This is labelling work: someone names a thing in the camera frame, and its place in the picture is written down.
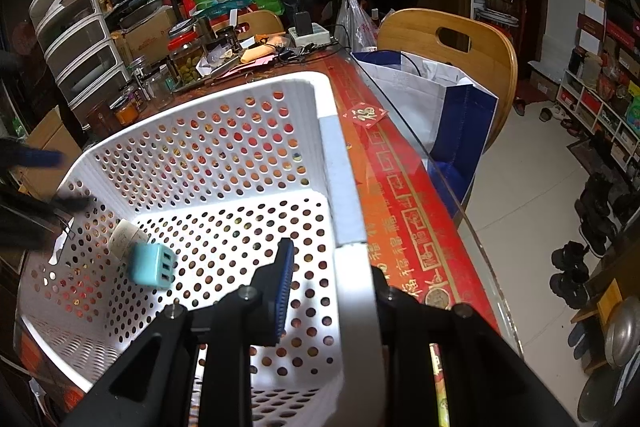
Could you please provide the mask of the large white plug charger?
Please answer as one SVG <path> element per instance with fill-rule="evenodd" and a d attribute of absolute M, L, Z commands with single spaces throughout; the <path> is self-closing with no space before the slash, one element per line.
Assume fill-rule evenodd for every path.
<path fill-rule="evenodd" d="M 143 232 L 137 225 L 127 220 L 120 220 L 108 239 L 107 248 L 114 258 L 122 261 L 127 258 L 134 245 L 146 243 L 149 238 L 149 234 Z"/>

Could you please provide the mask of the teal cube usb charger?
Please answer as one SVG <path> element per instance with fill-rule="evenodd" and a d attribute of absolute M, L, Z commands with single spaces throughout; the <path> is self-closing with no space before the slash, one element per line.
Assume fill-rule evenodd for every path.
<path fill-rule="evenodd" d="M 127 275 L 138 286 L 164 291 L 174 280 L 176 254 L 163 244 L 135 243 L 127 258 Z"/>

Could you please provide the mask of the white perforated plastic basket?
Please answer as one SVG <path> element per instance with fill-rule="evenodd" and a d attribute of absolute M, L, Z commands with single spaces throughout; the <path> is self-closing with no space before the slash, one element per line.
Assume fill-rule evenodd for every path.
<path fill-rule="evenodd" d="M 74 405 L 162 310 L 248 284 L 295 247 L 280 343 L 250 349 L 257 426 L 375 426 L 384 369 L 366 227 L 331 83 L 298 72 L 198 98 L 83 153 L 58 191 L 90 196 L 60 245 L 31 253 L 14 346 Z M 107 242 L 120 220 L 177 256 L 161 291 Z"/>

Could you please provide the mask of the cardboard box on table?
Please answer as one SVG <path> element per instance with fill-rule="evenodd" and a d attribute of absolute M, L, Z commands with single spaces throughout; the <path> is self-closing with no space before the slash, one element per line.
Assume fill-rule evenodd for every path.
<path fill-rule="evenodd" d="M 49 199 L 81 154 L 81 148 L 63 124 L 58 106 L 37 124 L 24 145 L 25 165 L 15 167 L 13 173 L 24 192 Z"/>

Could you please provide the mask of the orange jam jar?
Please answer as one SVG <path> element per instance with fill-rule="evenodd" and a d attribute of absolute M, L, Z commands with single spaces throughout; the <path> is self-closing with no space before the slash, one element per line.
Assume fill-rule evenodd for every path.
<path fill-rule="evenodd" d="M 139 116 L 136 102 L 130 100 L 126 95 L 116 98 L 110 105 L 110 109 L 122 127 L 128 127 L 133 124 Z"/>

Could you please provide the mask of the white stacked drawer unit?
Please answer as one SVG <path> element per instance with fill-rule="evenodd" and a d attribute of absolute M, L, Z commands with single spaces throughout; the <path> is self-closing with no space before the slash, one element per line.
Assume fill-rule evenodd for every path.
<path fill-rule="evenodd" d="M 78 119 L 122 94 L 130 77 L 99 0 L 32 0 L 28 14 L 55 84 Z"/>

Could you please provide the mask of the empty glass jar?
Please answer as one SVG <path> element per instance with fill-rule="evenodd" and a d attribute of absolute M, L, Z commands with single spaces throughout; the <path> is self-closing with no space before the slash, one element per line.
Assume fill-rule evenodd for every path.
<path fill-rule="evenodd" d="M 144 80 L 146 93 L 158 110 L 167 107 L 174 99 L 174 94 L 172 93 L 173 85 L 174 80 L 166 65 L 160 65 L 157 72 L 154 72 L 153 75 Z"/>

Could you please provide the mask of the red patterned tablecloth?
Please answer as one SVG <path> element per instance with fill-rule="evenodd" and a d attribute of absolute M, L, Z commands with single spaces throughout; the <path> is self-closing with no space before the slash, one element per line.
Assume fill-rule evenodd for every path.
<path fill-rule="evenodd" d="M 508 343 L 516 343 L 518 336 L 508 308 L 490 275 L 480 244 L 462 241 L 469 225 L 463 222 L 461 210 L 454 217 L 449 216 L 418 147 L 410 143 L 409 132 L 396 121 L 398 114 L 383 106 L 372 91 L 371 80 L 346 53 L 331 52 L 300 64 L 255 72 L 203 95 L 190 95 L 171 108 L 298 72 L 320 72 L 330 80 L 366 227 L 370 267 L 381 269 L 390 285 L 421 303 L 442 308 L 469 303 Z M 150 110 L 142 121 L 165 110 Z M 71 406 L 64 404 L 61 392 L 52 390 L 28 370 L 59 407 L 70 409 L 80 401 Z"/>

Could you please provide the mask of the glass jar with olives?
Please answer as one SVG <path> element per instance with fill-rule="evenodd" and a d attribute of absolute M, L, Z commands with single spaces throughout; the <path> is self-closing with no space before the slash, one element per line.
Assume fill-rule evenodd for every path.
<path fill-rule="evenodd" d="M 195 30 L 171 38 L 168 43 L 168 51 L 183 86 L 202 78 L 196 66 L 204 56 L 205 48 Z"/>

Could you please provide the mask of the white blue paper bag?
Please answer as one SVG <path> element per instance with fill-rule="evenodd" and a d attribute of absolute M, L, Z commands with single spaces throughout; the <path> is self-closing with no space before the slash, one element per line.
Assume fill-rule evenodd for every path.
<path fill-rule="evenodd" d="M 470 191 L 488 144 L 498 96 L 462 69 L 410 52 L 352 54 L 372 91 L 418 147 L 425 170 L 449 216 Z"/>

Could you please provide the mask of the white shelf with items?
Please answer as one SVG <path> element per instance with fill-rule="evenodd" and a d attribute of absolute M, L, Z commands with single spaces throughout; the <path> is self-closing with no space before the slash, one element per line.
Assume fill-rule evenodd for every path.
<path fill-rule="evenodd" d="M 602 130 L 612 142 L 612 156 L 620 168 L 627 170 L 639 162 L 639 135 L 614 112 L 611 105 L 588 88 L 580 78 L 565 69 L 556 101 L 591 134 Z"/>

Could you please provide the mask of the white power strip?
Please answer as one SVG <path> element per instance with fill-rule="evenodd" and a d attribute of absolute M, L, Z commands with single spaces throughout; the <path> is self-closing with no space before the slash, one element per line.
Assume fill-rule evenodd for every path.
<path fill-rule="evenodd" d="M 295 27 L 288 28 L 288 34 L 292 38 L 296 48 L 304 48 L 305 46 L 328 46 L 332 41 L 329 31 L 317 23 L 311 24 L 310 34 L 299 35 Z"/>

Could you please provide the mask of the wooden chair right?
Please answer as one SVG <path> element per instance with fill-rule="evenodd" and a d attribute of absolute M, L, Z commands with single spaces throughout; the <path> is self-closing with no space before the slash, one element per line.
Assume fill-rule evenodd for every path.
<path fill-rule="evenodd" d="M 469 38 L 465 51 L 442 40 L 450 30 Z M 385 17 L 378 30 L 378 48 L 402 51 L 461 69 L 498 96 L 488 145 L 497 140 L 514 100 L 518 60 L 509 39 L 498 29 L 470 18 L 429 9 L 404 9 Z"/>

